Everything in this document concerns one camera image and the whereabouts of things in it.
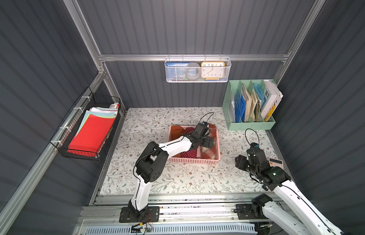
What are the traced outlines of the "dark red polka-dot skirt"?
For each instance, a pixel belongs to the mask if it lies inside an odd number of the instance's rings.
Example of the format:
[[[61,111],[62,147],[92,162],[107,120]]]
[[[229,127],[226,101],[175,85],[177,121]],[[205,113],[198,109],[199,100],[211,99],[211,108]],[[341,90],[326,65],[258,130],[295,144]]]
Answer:
[[[194,130],[194,127],[187,127],[184,130],[185,134],[191,133]],[[186,152],[182,152],[181,153],[181,157],[182,158],[188,158],[188,159],[197,159],[197,150],[196,149],[192,149]]]

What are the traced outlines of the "pink plastic basket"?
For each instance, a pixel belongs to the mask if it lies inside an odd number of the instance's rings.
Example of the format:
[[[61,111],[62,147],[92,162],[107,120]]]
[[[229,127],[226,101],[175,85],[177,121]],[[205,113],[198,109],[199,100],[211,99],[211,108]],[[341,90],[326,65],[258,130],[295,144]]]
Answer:
[[[168,131],[168,141],[170,140],[170,136],[171,136],[171,127],[169,127],[169,131]],[[184,129],[186,129],[187,127],[193,127],[193,126],[184,126],[182,125],[181,127],[183,127]],[[219,154],[219,160],[214,161],[214,160],[206,160],[206,159],[201,159],[201,146],[197,148],[197,159],[188,159],[188,158],[182,158],[181,157],[181,153],[177,154],[173,157],[171,157],[169,159],[169,162],[178,162],[178,163],[193,163],[193,164],[216,164],[221,160],[221,153],[220,153],[220,147],[219,147],[219,138],[218,138],[218,154]]]

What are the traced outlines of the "red plaid skirt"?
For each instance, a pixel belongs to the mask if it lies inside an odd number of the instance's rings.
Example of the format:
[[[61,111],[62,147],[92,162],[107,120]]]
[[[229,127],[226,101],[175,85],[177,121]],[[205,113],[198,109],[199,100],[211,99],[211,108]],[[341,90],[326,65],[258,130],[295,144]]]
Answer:
[[[213,147],[201,147],[201,159],[217,161],[219,160],[217,127],[213,124],[209,124],[209,131],[209,137],[213,138]]]

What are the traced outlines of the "rust orange skirt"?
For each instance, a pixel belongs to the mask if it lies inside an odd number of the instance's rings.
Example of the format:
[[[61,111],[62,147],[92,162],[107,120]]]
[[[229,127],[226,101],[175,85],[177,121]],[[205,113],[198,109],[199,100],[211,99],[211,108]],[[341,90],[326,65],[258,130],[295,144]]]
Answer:
[[[174,140],[178,139],[184,133],[185,133],[185,129],[183,127],[172,126],[170,140],[174,141]]]

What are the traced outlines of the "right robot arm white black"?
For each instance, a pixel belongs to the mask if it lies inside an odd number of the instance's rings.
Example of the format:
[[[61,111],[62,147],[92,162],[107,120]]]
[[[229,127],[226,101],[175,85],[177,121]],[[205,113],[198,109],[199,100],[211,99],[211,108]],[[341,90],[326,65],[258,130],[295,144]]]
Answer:
[[[283,168],[270,164],[259,144],[252,143],[245,156],[238,155],[235,166],[248,172],[264,189],[275,193],[296,215],[291,216],[263,193],[252,199],[247,210],[253,217],[268,218],[290,235],[344,234],[304,196]]]

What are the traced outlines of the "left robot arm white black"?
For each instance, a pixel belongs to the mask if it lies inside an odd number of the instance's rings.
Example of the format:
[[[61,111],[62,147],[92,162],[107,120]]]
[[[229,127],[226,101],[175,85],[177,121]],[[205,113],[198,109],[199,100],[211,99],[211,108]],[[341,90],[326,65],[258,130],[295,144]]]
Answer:
[[[150,142],[135,162],[133,175],[137,186],[128,208],[135,217],[143,218],[148,207],[148,197],[153,182],[162,174],[166,162],[171,157],[198,147],[212,148],[214,138],[209,136],[209,123],[201,122],[189,133],[167,143]]]

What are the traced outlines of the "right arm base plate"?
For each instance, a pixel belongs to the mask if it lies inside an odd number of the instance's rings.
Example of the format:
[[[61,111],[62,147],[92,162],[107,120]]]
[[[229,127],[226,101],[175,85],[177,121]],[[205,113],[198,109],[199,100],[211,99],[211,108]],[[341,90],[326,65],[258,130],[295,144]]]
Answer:
[[[253,204],[236,204],[234,212],[239,220],[256,219],[259,217],[258,208]]]

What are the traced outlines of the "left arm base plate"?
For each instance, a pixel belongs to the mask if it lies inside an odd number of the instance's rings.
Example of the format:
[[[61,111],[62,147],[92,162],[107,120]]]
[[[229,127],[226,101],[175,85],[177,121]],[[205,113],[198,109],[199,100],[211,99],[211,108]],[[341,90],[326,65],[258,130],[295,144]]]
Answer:
[[[160,207],[146,206],[143,210],[137,211],[132,206],[121,209],[119,223],[132,222],[158,222],[160,216]]]

